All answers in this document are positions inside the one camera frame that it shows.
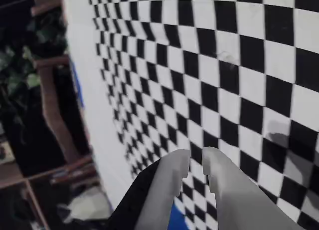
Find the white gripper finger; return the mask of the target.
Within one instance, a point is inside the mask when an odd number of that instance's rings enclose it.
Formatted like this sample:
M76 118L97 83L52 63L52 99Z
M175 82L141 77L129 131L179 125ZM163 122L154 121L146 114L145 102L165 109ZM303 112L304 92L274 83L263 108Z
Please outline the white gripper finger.
M202 165L220 230L301 229L219 149L203 148Z
M182 179L188 176L190 155L189 149L177 149L158 161L136 230L167 229L174 198L180 194Z

